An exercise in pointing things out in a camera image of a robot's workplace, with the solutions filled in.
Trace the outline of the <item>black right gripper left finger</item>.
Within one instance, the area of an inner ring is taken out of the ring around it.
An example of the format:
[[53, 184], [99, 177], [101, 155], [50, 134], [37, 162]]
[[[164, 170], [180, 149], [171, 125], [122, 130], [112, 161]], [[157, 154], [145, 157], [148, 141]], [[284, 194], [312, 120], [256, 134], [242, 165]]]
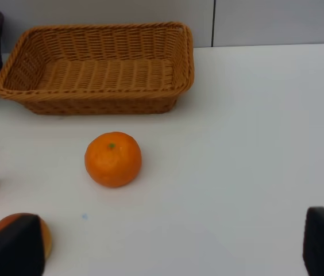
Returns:
[[0, 230], [0, 275], [43, 275], [44, 270], [39, 216], [22, 215]]

